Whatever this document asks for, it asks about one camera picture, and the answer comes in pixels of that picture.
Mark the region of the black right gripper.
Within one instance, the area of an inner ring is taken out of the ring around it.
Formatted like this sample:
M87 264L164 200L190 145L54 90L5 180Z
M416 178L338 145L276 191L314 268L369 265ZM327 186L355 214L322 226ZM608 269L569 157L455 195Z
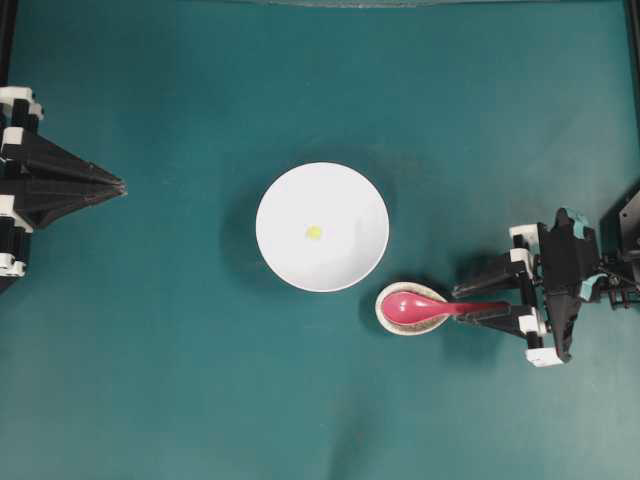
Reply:
M512 226L514 248L491 258L470 278L453 287L454 298L520 289L522 281L539 279L547 322L535 307L507 305L462 314L462 323L507 333L527 342L526 359L551 367L571 360L570 348L578 313L591 301L599 271L597 238L586 218L560 208L552 228L542 223Z

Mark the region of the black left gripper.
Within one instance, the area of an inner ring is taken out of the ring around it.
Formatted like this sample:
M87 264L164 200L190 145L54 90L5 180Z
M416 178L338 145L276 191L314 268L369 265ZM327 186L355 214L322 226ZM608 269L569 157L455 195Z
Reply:
M2 291L27 273L36 230L126 194L122 179L41 136L43 117L30 87L1 88Z

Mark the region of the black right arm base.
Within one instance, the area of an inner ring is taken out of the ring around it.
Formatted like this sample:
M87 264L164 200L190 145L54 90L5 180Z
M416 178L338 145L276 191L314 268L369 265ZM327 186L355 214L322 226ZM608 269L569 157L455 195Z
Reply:
M605 264L639 283L638 181L609 208L599 227Z

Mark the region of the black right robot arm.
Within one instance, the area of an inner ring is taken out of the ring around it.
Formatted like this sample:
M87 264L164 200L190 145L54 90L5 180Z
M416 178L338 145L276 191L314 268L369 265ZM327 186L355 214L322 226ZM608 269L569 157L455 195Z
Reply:
M526 359L536 367L566 364L581 307L606 297L612 308L639 301L639 210L618 215L619 248L599 251L596 232L577 212L560 208L555 223L513 226L513 247L483 271L456 285L455 299L516 289L521 304L466 313L465 323L524 339Z

